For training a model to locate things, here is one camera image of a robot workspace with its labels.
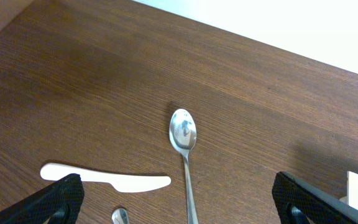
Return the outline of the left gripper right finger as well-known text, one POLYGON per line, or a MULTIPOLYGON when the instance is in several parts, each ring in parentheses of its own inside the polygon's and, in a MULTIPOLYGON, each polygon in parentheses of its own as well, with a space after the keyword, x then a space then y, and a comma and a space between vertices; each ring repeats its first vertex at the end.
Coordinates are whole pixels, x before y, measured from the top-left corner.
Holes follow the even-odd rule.
POLYGON ((272 197, 282 223, 358 224, 358 210, 287 172, 276 173, 272 197))

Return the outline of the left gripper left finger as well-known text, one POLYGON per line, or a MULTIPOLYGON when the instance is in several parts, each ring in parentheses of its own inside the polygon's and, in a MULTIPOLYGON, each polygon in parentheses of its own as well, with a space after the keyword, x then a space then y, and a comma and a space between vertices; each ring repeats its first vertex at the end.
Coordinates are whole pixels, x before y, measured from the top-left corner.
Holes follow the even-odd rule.
POLYGON ((84 197, 80 175, 69 174, 0 211, 0 223, 74 224, 84 197))

